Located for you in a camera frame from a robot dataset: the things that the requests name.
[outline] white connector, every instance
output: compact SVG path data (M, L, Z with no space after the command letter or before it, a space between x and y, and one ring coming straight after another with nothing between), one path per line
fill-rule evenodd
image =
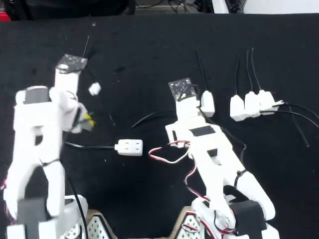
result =
M89 92L92 96L97 96L100 91L101 91L101 86L98 82L93 83L89 88Z
M215 113L215 105L213 95L209 91L204 91L201 96L201 110L206 116L212 117Z
M119 142L114 145L114 149L119 155L142 156L143 141L140 139L120 139Z
M275 102L273 95L269 91L260 90L258 93L260 102L260 111L277 111L279 105L283 105L283 101ZM272 115L274 113L262 113L262 115Z
M245 113L247 117L258 117L260 115L259 97L252 91L245 95Z
M229 115L235 121L243 121L247 117L244 101L240 98L239 95L234 95L230 99Z

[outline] red and white wire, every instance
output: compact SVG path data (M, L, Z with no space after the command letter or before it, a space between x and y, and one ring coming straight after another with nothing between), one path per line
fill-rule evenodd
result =
M171 144L174 144L174 143L181 143L181 142L182 142L182 143L185 143L185 145L189 145L189 141L187 141L187 140L177 140L177 141L174 141L174 142L172 142L172 143L168 143L167 145L171 145ZM176 163L181 162L181 161L182 161L184 158L186 158L187 155L188 155L188 151L187 151L183 156L181 156L179 159L177 159L177 160L175 160L175 161L169 161L169 160L167 160L167 159L165 159L165 158L152 155L153 152L156 152L156 151L158 151L158 150L160 150L160 149L162 149L162 148L163 148L163 147L158 147L158 148L153 148L153 149L151 149L151 150L149 151L149 157L150 157L150 158L153 158L153 159L155 159L155 160L158 160L158 161L162 161L162 162L164 162L164 163L176 164Z
M181 228L183 228L184 231L186 231L188 233L197 233L197 232L199 232L198 228L192 227L192 226L190 226L188 224L182 224Z
M192 212L192 211L186 211L186 214L188 215L193 215L193 216L196 216L196 212ZM200 223L202 223L205 227L205 229L208 231L209 235L213 238L213 239L216 239L214 233L213 233L213 230L209 227L209 225L207 224L207 222L205 222L203 219L201 218L198 218Z
M197 169L197 167L196 167L196 164L195 164L195 162L194 162L194 167L193 167L193 169L190 170L190 172L186 175L186 177L185 177L185 179L184 179L184 183L185 183L187 189L188 189L192 194L196 195L197 197L200 197L200 198L204 199L204 200L207 201L207 202L210 202L210 199L209 199L209 198L207 198L207 197L201 195L200 193L198 193L196 190L192 189L192 188L189 187L189 185L188 185L187 180L188 180L188 178L189 178L190 176L192 176L192 175L196 172L196 169Z

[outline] white plastic part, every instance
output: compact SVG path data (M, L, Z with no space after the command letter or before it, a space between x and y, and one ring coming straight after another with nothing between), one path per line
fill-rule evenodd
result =
M140 139L120 139L119 142L115 144L114 149L120 155L142 156L143 141Z
M260 115L259 97L252 91L245 95L245 113L247 117L258 117Z
M68 232L65 232L64 236L67 239L77 239L78 236L80 235L80 226L79 224L76 224L73 226Z
M196 217L193 215L186 215L182 224L199 229L199 223L196 220ZM189 233L185 231L183 227L181 227L176 235L176 239L199 239L199 234L200 232Z
M78 195L78 197L83 214L86 217L88 211L87 201L81 195ZM65 199L72 199L73 201L64 206L63 212L58 217L39 223L39 238L57 239L60 238L60 236L64 238L65 232L69 231L76 224L82 224L80 210L75 201L75 197L73 195L66 196Z
M24 101L25 101L25 90L18 91L17 94L15 95L15 102L17 104L23 104Z
M201 110L208 117L212 117L215 113L214 98L209 91L204 91L201 96Z
M11 225L6 228L6 238L25 239L24 225Z
M214 7L214 13L229 13L225 0L211 0L211 1Z
M78 92L78 82L81 71L72 72L69 74L61 73L55 69L55 84L54 86L63 91L69 91L74 95Z
M101 86L98 82L93 83L89 88L89 92L92 96L97 96L100 90L101 90Z
M88 225L89 239L110 239L100 217L93 216Z
M176 101L176 115L179 120L188 119L200 115L199 101L196 96Z
M261 111L277 111L277 105L282 105L283 101L275 102L273 95L269 91L260 90L258 93ZM263 115L272 115L274 113L262 113Z
M233 118L235 121L242 121L244 120L247 115L245 112L245 104L244 101L240 98L239 95L234 95L230 99L230 117Z
M205 204L203 204L203 200L201 198L196 198L192 203L191 203L191 207L193 209L193 211L196 212L196 215L198 218L201 218L202 220L204 220L209 228L213 231L214 236L217 237L217 235L220 235L219 231L217 230L217 228L214 225L214 217L215 214L213 212L212 209L209 209ZM220 218L216 217L216 224L218 224Z
M273 228L271 225L266 223L265 230L261 231L263 239L279 239L279 232L277 229ZM235 236L235 235L224 235L224 239L250 239L248 235Z

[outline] black wire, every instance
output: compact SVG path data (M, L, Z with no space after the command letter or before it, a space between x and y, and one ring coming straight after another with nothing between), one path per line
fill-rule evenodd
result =
M236 63L236 71L235 71L235 94L237 95L239 92L238 89L238 74L239 74L239 65L240 65L240 56L237 56L237 63Z
M170 6L170 8L176 13L176 14L178 14L178 11L171 5L171 1L172 0L168 0L167 2L168 2L168 5Z
M310 145L309 145L309 142L308 142L308 140L307 140L307 138L306 138L306 136L305 136L303 130L301 129L300 125L298 124L297 119L296 119L296 116L295 116L295 115L291 115L291 118L292 118L292 120L293 120L293 123L294 123L295 126L296 126L296 129L298 130L298 132L299 132L299 134L301 135L303 141L305 142L305 145L306 145L307 147L309 147L309 146L310 146Z
M309 119L308 117L300 114L300 113L297 113L297 112L290 112L290 111L260 111L260 113L281 113L281 114L291 114L291 115L296 115L296 116L299 116L299 117L302 117L306 120L308 120L310 123L312 123L316 128L319 128L319 125L316 124L314 121L312 121L311 119Z
M214 226L216 227L216 229L220 232L220 233L226 233L226 234L230 234L230 232L228 231L224 231L222 229L220 229L217 225L216 225L216 210L214 211Z
M71 178L69 176L66 177L69 184L70 184L70 187L71 187L71 190L74 194L74 197L75 197L75 200L76 200L76 203L78 204L78 207L79 207L79 210L80 210L80 214L81 214L81 217L82 217L82 221L83 221L83 227L84 227L84 231L85 231L85 236L87 238L89 238L89 233L88 233L88 226L86 224L86 221L85 221L85 216L84 216L84 212L83 212L83 209L82 209L82 206L81 206L81 203L80 203L80 199L78 197L78 194L77 192L75 191L75 187L71 181Z
M87 47L88 47L89 40L90 40L90 36L88 36L88 39L86 40L86 44L85 44L84 51L83 51L83 55L82 55L83 57L84 57L84 55L85 55L85 53L86 53L86 49L87 49Z
M310 110L309 108L306 108L304 106L299 106L299 105L294 105L294 104L289 104L289 103L284 103L283 105L277 105L277 106L292 106L292 107L297 107L300 109L303 109L305 111L308 111L310 114L312 114L314 117L316 117L317 119L319 119L319 116L312 110Z
M250 91L254 90L254 86L253 86L253 80L251 79L250 73L249 73L249 50L246 53L246 71L247 71L247 75L250 81Z
M114 149L112 145L80 145L70 142L65 142L66 145L74 147L74 148L81 148L81 149Z
M135 4L138 8L150 8L150 7L154 7L154 6L157 6L157 5L160 5L164 0L159 0L159 2L153 4L153 5L149 5L149 6L139 6L139 4L135 1Z
M139 124L141 124L143 121L147 120L149 117L155 116L155 115L160 115L160 114L165 114L165 113L176 113L176 111L159 111L159 112L153 112L143 118L141 118L139 121L137 121L134 125L132 125L132 128L135 128Z
M208 90L207 80L206 80L205 72L204 72L204 69L203 69L203 64L201 62L201 59L199 57L197 49L196 49L196 57L197 57L197 63L198 63L199 69L200 69L201 79L204 82L205 90Z
M184 90L182 90L182 92L179 94L178 98L177 98L177 101L178 102L181 102L182 100L186 99L186 98L182 98L183 94L190 88L192 87L195 87L197 89L197 92L196 92L196 97L197 99L199 100L199 95L200 95L200 91L199 91L199 87L198 85L196 84L190 84L188 85Z
M254 48L251 49L251 55L250 55L251 67L253 69L254 77L255 77L255 80L257 82L258 88L259 88L259 90L261 90L260 83L259 83L259 80L257 78L256 71L255 71L254 50L255 50Z
M82 121L78 121L78 119L75 119L72 128L71 128L69 131L67 131L67 132L65 133L64 137L63 137L63 141L62 141L62 145L61 145L61 149L60 149L60 162L61 162L61 164L62 164L63 167L64 167L64 165L63 165L63 160L62 160L62 158L61 158L61 155L62 155L62 151L63 151L63 149L64 149L64 145L65 145L66 139L67 139L68 135L70 134L70 132L71 132L79 123L83 123L83 122L85 122L85 121L88 121L88 119L84 119L84 120L82 120ZM78 194L77 194L77 192L76 192L76 190L75 190L75 187L74 187L74 185L73 185L73 183L72 183L71 178L70 178L66 173L65 173L65 175L66 175L67 181L68 181L69 184L70 184L71 191L72 191L73 194L74 194L76 203L77 203L77 205L78 205L78 208L79 208L79 211L80 211L80 214L81 214L81 218L82 218L82 221L83 221L83 227L84 227L84 231L85 231L85 237L86 237L86 238L89 238L88 226L87 226L87 224L86 224L84 212L83 212L83 209L82 209L82 206L81 206L81 203L80 203Z

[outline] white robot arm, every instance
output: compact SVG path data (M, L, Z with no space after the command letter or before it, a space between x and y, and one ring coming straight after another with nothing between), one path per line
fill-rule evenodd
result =
M265 222L275 217L273 203L240 162L221 128L206 122L190 79L169 86L178 118L165 126L169 142L189 142L188 156L194 160L209 199L209 206L201 198L192 203L198 218L207 222L216 239L278 239L278 231ZM184 147L184 143L171 146Z
M57 239L81 223L74 196L65 197L65 172L60 162L63 131L78 133L87 113L77 88L87 59L65 55L56 67L55 86L29 87L16 95L13 160L5 181L4 200L16 225L8 239ZM36 167L48 180L47 199L25 199L25 188ZM79 200L86 215L88 205Z

